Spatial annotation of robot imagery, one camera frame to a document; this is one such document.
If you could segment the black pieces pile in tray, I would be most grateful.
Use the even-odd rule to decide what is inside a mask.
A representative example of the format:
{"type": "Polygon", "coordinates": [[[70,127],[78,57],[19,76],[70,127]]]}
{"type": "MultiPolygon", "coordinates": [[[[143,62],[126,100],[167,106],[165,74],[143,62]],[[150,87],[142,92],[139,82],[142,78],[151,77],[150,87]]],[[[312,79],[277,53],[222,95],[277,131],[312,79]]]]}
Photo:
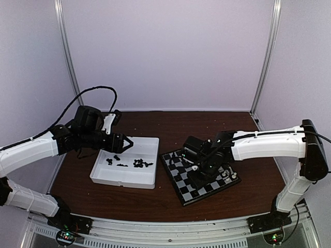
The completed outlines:
{"type": "Polygon", "coordinates": [[[143,159],[121,159],[118,156],[114,156],[113,158],[106,158],[106,163],[108,165],[115,165],[120,167],[134,167],[134,168],[143,168],[150,167],[154,165],[153,162],[147,162],[143,159]]]}

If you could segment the right aluminium frame post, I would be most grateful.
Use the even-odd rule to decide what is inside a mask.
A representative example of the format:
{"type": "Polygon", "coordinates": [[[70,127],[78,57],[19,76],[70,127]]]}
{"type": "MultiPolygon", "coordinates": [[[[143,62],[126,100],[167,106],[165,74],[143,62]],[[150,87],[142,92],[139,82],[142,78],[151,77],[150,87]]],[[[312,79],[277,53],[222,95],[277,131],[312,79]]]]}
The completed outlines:
{"type": "Polygon", "coordinates": [[[272,18],[271,18],[271,22],[270,22],[270,29],[269,29],[266,51],[265,51],[264,60],[262,63],[262,69],[261,69],[261,73],[260,73],[260,77],[259,77],[259,81],[258,81],[258,86],[255,91],[253,103],[252,103],[252,106],[250,109],[250,114],[252,116],[256,115],[256,112],[258,109],[258,104],[259,104],[260,98],[262,96],[263,87],[266,83],[267,74],[268,74],[270,63],[272,60],[273,50],[274,50],[275,44],[276,44],[279,23],[280,23],[280,18],[281,18],[281,10],[282,10],[282,0],[274,0],[273,13],[272,13],[272,18]]]}

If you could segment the circuit board with leds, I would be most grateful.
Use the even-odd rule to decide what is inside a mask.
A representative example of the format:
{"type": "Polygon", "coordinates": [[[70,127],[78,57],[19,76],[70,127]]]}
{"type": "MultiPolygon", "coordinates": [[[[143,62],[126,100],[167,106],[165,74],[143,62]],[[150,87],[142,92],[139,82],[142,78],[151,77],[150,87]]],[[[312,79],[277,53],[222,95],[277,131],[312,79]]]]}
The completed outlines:
{"type": "Polygon", "coordinates": [[[263,235],[264,241],[269,245],[278,245],[284,240],[283,231],[275,231],[263,235]]]}
{"type": "Polygon", "coordinates": [[[56,233],[55,240],[61,246],[69,246],[76,241],[76,237],[68,231],[60,230],[56,233]]]}

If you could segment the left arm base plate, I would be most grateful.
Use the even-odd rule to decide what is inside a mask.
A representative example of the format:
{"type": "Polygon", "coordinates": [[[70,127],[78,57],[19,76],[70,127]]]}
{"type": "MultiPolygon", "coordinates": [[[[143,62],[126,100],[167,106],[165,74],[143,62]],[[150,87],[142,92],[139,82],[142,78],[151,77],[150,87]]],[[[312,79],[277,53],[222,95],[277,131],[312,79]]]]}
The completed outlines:
{"type": "Polygon", "coordinates": [[[63,231],[69,231],[74,234],[85,234],[88,235],[93,220],[91,218],[86,218],[77,215],[70,215],[69,218],[60,220],[58,217],[46,217],[47,224],[53,227],[56,227],[63,231]]]}

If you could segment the right circuit board with LEDs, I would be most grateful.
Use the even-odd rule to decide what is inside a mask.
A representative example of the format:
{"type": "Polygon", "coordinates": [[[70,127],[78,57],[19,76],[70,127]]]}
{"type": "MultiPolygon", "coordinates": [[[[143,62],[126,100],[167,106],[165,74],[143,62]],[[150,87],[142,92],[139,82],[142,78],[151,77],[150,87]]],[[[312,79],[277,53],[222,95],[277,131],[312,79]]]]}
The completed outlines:
{"type": "Polygon", "coordinates": [[[269,245],[278,245],[284,240],[283,231],[275,231],[263,235],[264,241],[269,245]]]}

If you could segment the white compartment tray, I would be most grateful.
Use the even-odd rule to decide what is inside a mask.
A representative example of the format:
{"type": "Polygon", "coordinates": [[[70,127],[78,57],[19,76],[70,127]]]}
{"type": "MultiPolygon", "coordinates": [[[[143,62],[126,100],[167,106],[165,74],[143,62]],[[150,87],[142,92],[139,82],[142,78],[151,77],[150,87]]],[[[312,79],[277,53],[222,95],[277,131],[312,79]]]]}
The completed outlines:
{"type": "Polygon", "coordinates": [[[133,146],[116,154],[100,150],[90,173],[94,183],[125,188],[154,189],[159,141],[157,137],[131,137],[133,146]]]}

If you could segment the aluminium frame post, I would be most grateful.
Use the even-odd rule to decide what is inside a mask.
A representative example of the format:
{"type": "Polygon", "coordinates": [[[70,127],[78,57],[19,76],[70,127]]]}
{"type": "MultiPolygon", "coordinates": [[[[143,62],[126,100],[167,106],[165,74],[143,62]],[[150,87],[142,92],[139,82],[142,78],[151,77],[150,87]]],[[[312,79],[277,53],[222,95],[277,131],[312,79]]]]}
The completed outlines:
{"type": "Polygon", "coordinates": [[[62,46],[64,50],[64,56],[65,56],[65,62],[70,78],[70,83],[74,92],[75,96],[78,96],[77,98],[77,103],[78,105],[83,105],[83,99],[79,94],[81,93],[76,72],[74,69],[73,65],[73,60],[70,52],[70,47],[69,47],[69,41],[68,41],[68,35],[66,31],[66,25],[65,25],[65,17],[64,17],[64,11],[63,11],[63,1],[61,0],[54,0],[54,7],[55,7],[55,14],[57,17],[57,22],[58,22],[58,27],[59,27],[59,32],[62,40],[62,46]]]}
{"type": "Polygon", "coordinates": [[[259,81],[258,81],[258,86],[255,91],[253,103],[252,103],[252,106],[250,109],[250,114],[252,116],[256,115],[256,112],[258,109],[258,104],[259,104],[260,98],[262,96],[263,87],[266,83],[267,74],[268,74],[270,63],[272,60],[273,50],[274,50],[275,44],[276,44],[279,23],[280,23],[280,18],[281,18],[281,10],[282,10],[282,0],[274,0],[273,13],[272,13],[272,18],[271,18],[271,22],[270,22],[270,29],[269,29],[266,51],[265,51],[264,60],[262,63],[262,69],[261,69],[261,73],[260,73],[260,77],[259,77],[259,81]]]}

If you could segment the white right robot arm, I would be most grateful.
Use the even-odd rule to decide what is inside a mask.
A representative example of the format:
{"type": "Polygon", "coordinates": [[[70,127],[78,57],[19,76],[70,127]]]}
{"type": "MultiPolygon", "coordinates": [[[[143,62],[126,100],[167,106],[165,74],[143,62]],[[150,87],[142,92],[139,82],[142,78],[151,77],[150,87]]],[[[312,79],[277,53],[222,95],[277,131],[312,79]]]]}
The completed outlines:
{"type": "Polygon", "coordinates": [[[188,176],[199,189],[217,177],[224,164],[246,159],[292,157],[298,159],[294,178],[274,198],[265,224],[276,228],[312,184],[329,173],[322,140],[313,122],[304,119],[300,126],[273,131],[222,131],[213,141],[189,136],[181,149],[192,170],[188,176]]]}

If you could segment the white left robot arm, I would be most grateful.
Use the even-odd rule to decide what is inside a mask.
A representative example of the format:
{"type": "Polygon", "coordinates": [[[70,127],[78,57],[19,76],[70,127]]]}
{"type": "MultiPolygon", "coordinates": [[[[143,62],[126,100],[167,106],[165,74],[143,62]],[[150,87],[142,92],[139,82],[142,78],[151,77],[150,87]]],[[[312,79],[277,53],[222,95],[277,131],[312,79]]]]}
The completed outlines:
{"type": "Polygon", "coordinates": [[[42,134],[1,148],[1,205],[18,207],[54,218],[62,229],[74,225],[70,208],[59,197],[39,193],[10,179],[17,171],[40,165],[53,157],[84,148],[121,154],[133,147],[133,141],[113,132],[121,113],[118,110],[102,115],[91,106],[80,106],[65,125],[55,124],[42,134]]]}

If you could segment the left circuit board with LEDs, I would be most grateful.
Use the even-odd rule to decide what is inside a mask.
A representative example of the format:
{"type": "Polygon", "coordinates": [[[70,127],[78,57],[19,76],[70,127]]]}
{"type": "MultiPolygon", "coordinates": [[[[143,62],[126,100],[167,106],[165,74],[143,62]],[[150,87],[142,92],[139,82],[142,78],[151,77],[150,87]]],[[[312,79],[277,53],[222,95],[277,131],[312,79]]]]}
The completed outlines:
{"type": "Polygon", "coordinates": [[[76,241],[76,237],[68,231],[60,230],[56,233],[55,240],[61,246],[69,246],[76,241]]]}

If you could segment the left aluminium frame post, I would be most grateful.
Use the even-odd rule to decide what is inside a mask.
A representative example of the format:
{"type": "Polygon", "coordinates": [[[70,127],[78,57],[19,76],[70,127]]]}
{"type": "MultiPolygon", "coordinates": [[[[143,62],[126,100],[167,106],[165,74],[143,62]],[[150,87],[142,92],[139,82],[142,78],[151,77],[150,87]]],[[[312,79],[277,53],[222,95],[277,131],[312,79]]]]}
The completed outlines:
{"type": "Polygon", "coordinates": [[[76,72],[74,69],[73,65],[73,60],[70,52],[70,47],[69,47],[69,41],[68,41],[68,35],[66,31],[66,25],[65,25],[65,17],[64,17],[64,11],[63,11],[63,1],[61,0],[54,0],[54,7],[55,7],[55,14],[57,17],[57,22],[58,22],[58,27],[59,27],[59,32],[62,40],[62,46],[64,50],[64,56],[65,56],[65,62],[70,78],[70,83],[74,92],[75,96],[78,96],[77,98],[77,103],[78,105],[83,105],[83,99],[79,94],[81,93],[76,72]]]}

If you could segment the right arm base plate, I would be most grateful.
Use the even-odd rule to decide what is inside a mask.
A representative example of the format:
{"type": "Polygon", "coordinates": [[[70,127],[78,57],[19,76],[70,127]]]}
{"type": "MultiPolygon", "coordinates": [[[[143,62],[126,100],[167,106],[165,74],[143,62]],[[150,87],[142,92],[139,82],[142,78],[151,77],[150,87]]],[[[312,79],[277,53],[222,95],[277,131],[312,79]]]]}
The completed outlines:
{"type": "Polygon", "coordinates": [[[289,225],[292,220],[289,216],[271,215],[270,213],[249,217],[247,223],[251,234],[265,232],[272,229],[281,228],[282,226],[289,225]]]}

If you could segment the front aluminium rail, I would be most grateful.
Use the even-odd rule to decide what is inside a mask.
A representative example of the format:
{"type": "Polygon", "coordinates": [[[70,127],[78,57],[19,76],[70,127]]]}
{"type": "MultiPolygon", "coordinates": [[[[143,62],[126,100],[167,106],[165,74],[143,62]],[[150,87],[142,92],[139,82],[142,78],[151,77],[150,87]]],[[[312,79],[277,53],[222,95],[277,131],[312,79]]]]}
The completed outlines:
{"type": "MultiPolygon", "coordinates": [[[[92,218],[89,234],[79,234],[68,247],[321,247],[306,203],[291,211],[292,223],[283,228],[252,233],[245,217],[197,222],[130,222],[92,218]],[[272,231],[284,231],[285,242],[267,242],[272,231]]],[[[18,247],[62,247],[58,229],[47,220],[29,214],[18,247]]]]}

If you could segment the black and grey chessboard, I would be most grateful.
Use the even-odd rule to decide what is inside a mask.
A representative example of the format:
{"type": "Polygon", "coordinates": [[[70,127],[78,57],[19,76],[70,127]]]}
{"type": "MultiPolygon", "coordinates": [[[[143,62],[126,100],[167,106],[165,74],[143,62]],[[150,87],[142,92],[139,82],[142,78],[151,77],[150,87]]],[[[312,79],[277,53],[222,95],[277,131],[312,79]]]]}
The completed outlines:
{"type": "Polygon", "coordinates": [[[186,159],[181,150],[159,156],[176,195],[183,206],[193,204],[226,190],[242,180],[230,165],[222,166],[212,175],[193,170],[193,162],[186,159]]]}

